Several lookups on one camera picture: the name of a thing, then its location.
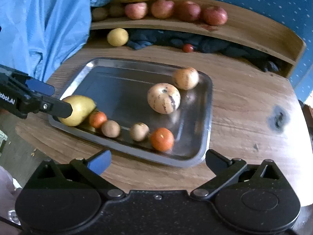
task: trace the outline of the metal tray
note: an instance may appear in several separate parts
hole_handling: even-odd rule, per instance
[[[181,104],[170,115],[155,112],[148,105],[147,92],[156,83],[172,84],[172,73],[177,66],[97,58],[88,62],[63,89],[58,98],[76,94],[92,98],[97,109],[121,126],[121,134],[110,139],[98,132],[68,127],[56,117],[49,116],[52,126],[103,146],[153,162],[176,167],[194,166],[205,157],[211,133],[212,81],[199,72],[199,84],[192,90],[180,90]],[[171,151],[155,151],[149,140],[134,142],[129,128],[137,122],[145,123],[150,131],[159,127],[169,129],[175,144]]]

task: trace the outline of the tray rim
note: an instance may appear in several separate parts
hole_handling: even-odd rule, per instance
[[[93,65],[92,67],[88,66],[89,63],[91,63],[95,60],[117,60],[117,61],[140,62],[140,63],[144,62],[144,63],[148,63],[148,64],[152,64],[152,65],[171,67],[171,68],[175,68],[175,69],[183,68],[183,67],[176,66],[176,65],[157,63],[157,62],[148,62],[148,61],[144,61],[144,60],[120,59],[120,58],[111,58],[111,57],[97,57],[97,58],[93,58],[93,59],[89,60],[85,65],[82,66],[81,70],[78,70],[78,72],[75,73],[71,77],[71,79],[65,84],[65,86],[61,89],[60,93],[57,95],[58,99],[65,98],[65,96],[63,97],[63,95],[66,92],[66,90],[71,86],[71,84],[74,82],[74,80],[77,78],[77,76],[79,76],[79,74],[86,67],[89,67],[90,69],[87,69],[88,73],[86,73],[84,75],[84,77],[81,79],[79,84],[84,80],[84,78],[89,74],[89,72],[93,68],[95,68],[97,66],[102,66],[102,65]],[[213,96],[213,83],[212,83],[211,78],[207,74],[205,74],[201,71],[198,71],[198,73],[204,77],[207,84],[209,85],[209,88],[211,88],[211,91],[209,91],[209,93],[207,94],[207,100],[206,100],[206,105],[210,108],[209,109],[207,108],[204,123],[203,123],[204,131],[207,131],[207,133],[205,133],[205,132],[203,133],[204,136],[202,137],[200,149],[197,152],[197,154],[195,156],[193,156],[192,158],[187,159],[187,160],[173,159],[170,157],[158,155],[154,152],[148,152],[146,150],[142,150],[142,149],[137,148],[137,147],[130,147],[130,146],[123,145],[123,144],[121,144],[121,143],[119,143],[113,139],[110,139],[110,138],[99,137],[98,135],[85,132],[85,131],[78,129],[76,127],[69,127],[69,126],[62,124],[61,122],[54,120],[52,115],[48,115],[48,121],[49,121],[50,125],[52,125],[53,127],[60,129],[64,132],[70,133],[73,136],[94,142],[96,144],[102,145],[103,147],[115,149],[116,151],[120,151],[120,152],[129,154],[129,155],[138,157],[138,158],[146,159],[146,160],[149,160],[152,162],[156,162],[156,163],[160,163],[160,164],[164,164],[164,165],[168,165],[168,166],[180,167],[180,168],[187,168],[187,167],[196,166],[204,160],[206,151],[209,149],[210,136],[211,136],[211,125],[212,125],[212,96]],[[139,154],[135,155],[134,153],[127,151],[128,148],[133,148],[133,149],[137,150],[137,152]]]

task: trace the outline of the shelf board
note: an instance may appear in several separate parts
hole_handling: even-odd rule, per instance
[[[208,31],[193,23],[182,22],[175,18],[160,20],[146,17],[141,20],[123,18],[109,18],[100,22],[93,22],[91,29],[106,28],[150,28],[162,30],[174,30],[188,33],[196,33],[211,36],[247,47],[263,51],[275,56],[294,67],[305,50],[305,42],[286,26],[232,4],[215,0],[191,0],[201,6],[218,5],[228,13],[228,21],[218,27],[216,31]]]

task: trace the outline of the blue dotted wall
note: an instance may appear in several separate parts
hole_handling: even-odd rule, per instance
[[[313,0],[219,0],[269,17],[299,35],[307,45],[289,78],[298,99],[305,101],[313,90]]]

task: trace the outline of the metal screw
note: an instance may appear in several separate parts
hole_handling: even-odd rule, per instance
[[[123,195],[123,191],[120,189],[111,189],[108,191],[108,196],[112,198],[121,197]]]
[[[16,224],[18,224],[18,225],[21,225],[21,223],[20,223],[20,221],[19,221],[19,219],[18,219],[18,217],[17,217],[17,215],[16,215],[14,209],[9,210],[9,211],[7,212],[7,214],[8,214],[9,220],[10,220],[11,222],[16,223]]]
[[[154,196],[154,198],[155,198],[156,200],[161,200],[161,199],[162,199],[162,195],[158,195],[158,194],[157,194],[157,195]]]
[[[209,194],[209,192],[206,189],[195,189],[195,190],[193,190],[193,194],[196,197],[202,198],[202,197],[207,196]]]

